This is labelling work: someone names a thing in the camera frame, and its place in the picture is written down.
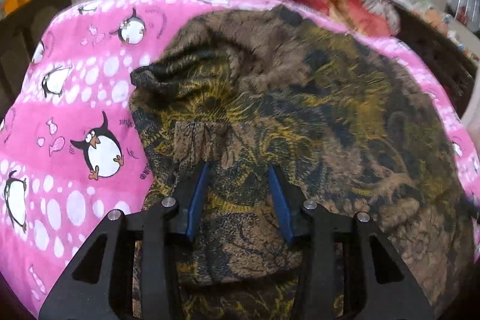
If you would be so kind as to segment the brown floral patterned garment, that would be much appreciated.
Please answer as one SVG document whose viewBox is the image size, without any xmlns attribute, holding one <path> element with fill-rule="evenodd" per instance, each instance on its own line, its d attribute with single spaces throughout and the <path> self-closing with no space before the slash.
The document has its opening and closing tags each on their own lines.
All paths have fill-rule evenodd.
<svg viewBox="0 0 480 320">
<path fill-rule="evenodd" d="M 287 319 L 301 255 L 279 231 L 277 164 L 330 212 L 371 214 L 433 312 L 473 268 L 454 149 L 431 97 L 394 60 L 285 7 L 190 19 L 135 69 L 130 97 L 149 208 L 212 164 L 199 234 L 176 255 L 188 319 Z"/>
</svg>

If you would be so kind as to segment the pink penguin bed sheet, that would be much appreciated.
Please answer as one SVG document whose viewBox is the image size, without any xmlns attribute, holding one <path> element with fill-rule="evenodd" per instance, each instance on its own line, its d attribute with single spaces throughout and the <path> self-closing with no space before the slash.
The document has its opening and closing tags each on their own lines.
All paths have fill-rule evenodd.
<svg viewBox="0 0 480 320">
<path fill-rule="evenodd" d="M 35 319 L 77 250 L 114 209 L 148 210 L 153 174 L 129 108 L 132 72 L 155 62 L 180 28 L 216 10 L 288 8 L 394 60 L 428 94 L 454 149 L 473 224 L 473 268 L 448 308 L 479 314 L 479 157 L 439 83 L 416 54 L 390 37 L 370 38 L 330 17 L 279 0 L 92 0 L 49 24 L 20 93 L 1 121 L 1 276 Z M 141 243 L 135 244 L 133 319 L 143 319 Z"/>
</svg>

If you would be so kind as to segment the dark wooden headboard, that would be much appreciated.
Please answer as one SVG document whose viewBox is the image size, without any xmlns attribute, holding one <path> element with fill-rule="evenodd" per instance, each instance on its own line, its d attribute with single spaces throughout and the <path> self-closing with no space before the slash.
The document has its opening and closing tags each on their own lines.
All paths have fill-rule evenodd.
<svg viewBox="0 0 480 320">
<path fill-rule="evenodd" d="M 392 7 L 400 17 L 396 35 L 427 65 L 442 85 L 456 112 L 463 115 L 473 94 L 476 65 L 472 55 L 448 33 L 451 17 L 435 7 Z"/>
</svg>

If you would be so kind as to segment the dark wooden chair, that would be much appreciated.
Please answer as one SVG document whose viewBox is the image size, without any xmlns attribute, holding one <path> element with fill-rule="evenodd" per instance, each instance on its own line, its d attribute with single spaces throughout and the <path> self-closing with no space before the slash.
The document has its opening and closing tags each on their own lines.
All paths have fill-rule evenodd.
<svg viewBox="0 0 480 320">
<path fill-rule="evenodd" d="M 72 0 L 32 0 L 1 20 L 1 116 L 20 94 L 35 49 L 52 19 Z"/>
</svg>

